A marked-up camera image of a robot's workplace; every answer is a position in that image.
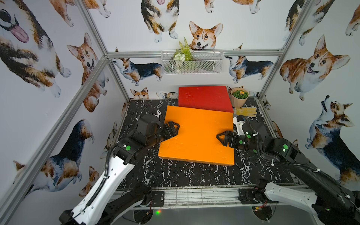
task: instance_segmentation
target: gray rod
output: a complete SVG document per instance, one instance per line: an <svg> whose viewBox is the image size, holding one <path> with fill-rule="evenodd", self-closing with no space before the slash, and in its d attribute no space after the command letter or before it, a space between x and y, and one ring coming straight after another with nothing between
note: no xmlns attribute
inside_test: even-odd
<svg viewBox="0 0 360 225"><path fill-rule="evenodd" d="M202 53L213 52L214 50L201 50ZM282 49L259 49L259 50L223 50L224 56L267 56L283 55ZM161 51L122 51L109 52L107 57L113 58L160 58Z"/></svg>
<svg viewBox="0 0 360 225"><path fill-rule="evenodd" d="M64 110L63 114L40 144L35 154L31 157L26 165L25 171L19 179L15 181L13 186L1 200L0 225L6 225L10 221L12 215L15 213L16 209L25 197L30 186L33 184L41 168L49 158L106 64L107 59L105 57L101 57L88 79L86 79L84 84L80 87L70 104Z"/></svg>
<svg viewBox="0 0 360 225"><path fill-rule="evenodd" d="M261 92L259 94L259 99L262 100L265 96L267 90L269 89L269 86L271 82L274 80L274 77L278 70L280 69L280 65L284 61L286 54L289 52L290 46L294 43L295 38L300 34L303 24L305 23L306 19L310 15L311 8L315 5L315 0L307 0L304 3L304 6L302 7L302 10L300 12L299 17L297 18L297 21L291 30L290 36L288 37L286 41L284 54L280 56L277 63L274 65L273 70L271 71L269 78L266 80L264 86L261 89Z"/></svg>

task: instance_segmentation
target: wire basket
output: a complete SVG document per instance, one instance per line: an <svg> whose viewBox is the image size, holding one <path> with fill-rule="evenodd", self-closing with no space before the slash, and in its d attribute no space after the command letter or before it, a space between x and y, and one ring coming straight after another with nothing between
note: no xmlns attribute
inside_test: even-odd
<svg viewBox="0 0 360 225"><path fill-rule="evenodd" d="M194 61L175 61L175 50L161 51L165 74L207 74L220 73L224 53L222 50L193 50Z"/></svg>

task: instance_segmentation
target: corgi illustration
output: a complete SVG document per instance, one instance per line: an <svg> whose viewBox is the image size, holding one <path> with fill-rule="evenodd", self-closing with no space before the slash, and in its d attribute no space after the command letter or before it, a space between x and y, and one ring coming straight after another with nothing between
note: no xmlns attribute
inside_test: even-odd
<svg viewBox="0 0 360 225"><path fill-rule="evenodd" d="M246 59L246 56L226 56L230 60L229 73L234 77L234 84L238 83L241 78L248 77L260 73L260 79L262 80L271 71L270 68L273 66L273 62L260 61L252 62Z"/></svg>
<svg viewBox="0 0 360 225"><path fill-rule="evenodd" d="M341 104L326 96L321 101L323 111L310 127L310 138L307 149L316 148L332 165L340 170L340 181L343 185L360 182L360 162L349 150L340 137L343 126L353 127L354 124L344 113L352 103Z"/></svg>
<svg viewBox="0 0 360 225"><path fill-rule="evenodd" d="M67 47L71 54L73 54L82 63L84 73L82 74L81 85L83 85L98 62L98 58L91 47L90 36L85 33L84 43L79 47L72 45L67 45ZM84 100L84 106L89 112L93 112L95 107L99 104L100 94L106 95L107 91L104 88L105 82L108 81L109 78L105 77L104 73L101 73L97 81L94 83L92 89L87 94Z"/></svg>
<svg viewBox="0 0 360 225"><path fill-rule="evenodd" d="M112 59L112 62L119 68L120 73L126 79L135 83L135 86L139 85L140 80L152 75L157 76L159 78L158 81L161 81L163 69L159 63L135 64L129 58Z"/></svg>
<svg viewBox="0 0 360 225"><path fill-rule="evenodd" d="M48 87L55 98L61 89L56 84L58 72L69 77L53 42L22 0L0 1L0 58L11 72L41 91Z"/></svg>
<svg viewBox="0 0 360 225"><path fill-rule="evenodd" d="M79 196L85 197L89 191L92 189L96 181L99 179L99 173L92 167L89 166L89 182L87 185L80 191Z"/></svg>
<svg viewBox="0 0 360 225"><path fill-rule="evenodd" d="M314 27L320 23L324 16L329 11L331 5L335 0L316 0L315 6L311 9L310 18L305 22L302 27L302 35L299 39L299 44L303 46L305 44L305 37L314 29ZM297 18L302 10L305 0L296 0L289 10L288 17L286 19L285 30L288 30L288 34L285 35L284 41L287 40L292 28L297 21Z"/></svg>
<svg viewBox="0 0 360 225"><path fill-rule="evenodd" d="M17 171L17 173L16 173L16 176L15 176L15 178L14 178L14 182L13 183L15 183L15 181L19 178L19 176L21 175L21 173L25 170L25 168L26 168L26 165L23 165L23 164L21 164L21 163L18 163L17 161L13 161L14 162L14 165L15 165L15 168L16 168L16 171Z"/></svg>
<svg viewBox="0 0 360 225"><path fill-rule="evenodd" d="M165 31L169 31L171 38L178 38L175 26L179 13L179 0L141 1L141 14L150 33L154 32L156 43L161 41L161 34Z"/></svg>
<svg viewBox="0 0 360 225"><path fill-rule="evenodd" d="M76 178L81 181L82 173L79 166L85 140L88 138L94 143L90 124L82 119L75 124L61 151L45 162L26 195L36 190L57 192L66 188L71 181L75 184Z"/></svg>
<svg viewBox="0 0 360 225"><path fill-rule="evenodd" d="M219 36L224 28L223 24L219 23L211 29L203 29L192 21L190 21L189 27L191 35L194 37L189 45L191 49L214 49L216 37Z"/></svg>
<svg viewBox="0 0 360 225"><path fill-rule="evenodd" d="M156 92L156 95L161 99L179 98L179 94L176 92L166 93L166 92L159 91L159 92Z"/></svg>
<svg viewBox="0 0 360 225"><path fill-rule="evenodd" d="M357 31L359 24L360 24L360 5L355 10L354 16L352 17L352 19L349 22L349 25L347 26L347 29L345 32L346 35L352 36L352 31Z"/></svg>
<svg viewBox="0 0 360 225"><path fill-rule="evenodd" d="M108 154L108 150L110 149L110 147L113 145L115 136L116 136L116 132L117 132L117 122L114 122L113 128L108 136L108 140L106 141L106 145L104 147L104 151L103 153L100 155L100 159L104 159L106 158L106 155Z"/></svg>
<svg viewBox="0 0 360 225"><path fill-rule="evenodd" d="M71 22L71 18L67 14L67 6L75 5L74 0L50 0L50 3L53 5L54 9L58 14L63 18L63 20L70 26L73 27L74 23ZM105 8L106 0L85 0L86 7L88 9L97 9L101 15L105 18L110 16L110 12Z"/></svg>
<svg viewBox="0 0 360 225"><path fill-rule="evenodd" d="M135 91L130 89L131 93L134 95L132 99L149 99L148 88L144 88L142 91Z"/></svg>
<svg viewBox="0 0 360 225"><path fill-rule="evenodd" d="M208 13L213 12L214 8L214 1L215 0L205 0L205 9ZM248 5L250 7L250 13L254 14L259 11L259 2L261 0L233 0L233 2L239 4L239 5Z"/></svg>
<svg viewBox="0 0 360 225"><path fill-rule="evenodd" d="M335 69L345 66L350 60L348 55L333 55L327 48L325 36L319 39L314 55L309 59L290 59L280 68L284 81L290 83L289 93L300 92L300 99L305 100L305 93L314 89Z"/></svg>

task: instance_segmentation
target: white wall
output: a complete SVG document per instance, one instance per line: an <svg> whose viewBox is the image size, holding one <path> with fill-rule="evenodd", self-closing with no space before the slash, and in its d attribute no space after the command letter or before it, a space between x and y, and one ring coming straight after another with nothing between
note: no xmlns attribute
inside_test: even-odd
<svg viewBox="0 0 360 225"><path fill-rule="evenodd" d="M339 170L316 149L307 149L305 144L307 144L306 139L310 137L309 128L311 124L322 112L321 101L329 95L331 99L341 104L353 103L345 110L345 114L354 123L354 126L343 126L340 137L356 158L360 159L357 141L360 132L360 117L358 116L360 109L358 83L360 78L357 68L360 60L360 31L353 31L353 36L346 36L345 34L354 10L358 6L359 1L355 0L335 1L324 19L306 37L305 45L301 46L298 43L297 40L300 37L298 36L285 59L308 59L314 54L316 43L324 34L327 49L333 55L349 55L351 57L347 65L331 71L317 87L305 94L304 101L300 100L299 92L295 91L293 95L289 93L289 83L283 81L279 73L276 74L269 91L266 93L272 106L269 111L270 117L278 124L284 138L291 142L298 139L300 150L312 163L336 179L339 179ZM347 187L360 190L359 180L352 185L347 185Z"/></svg>

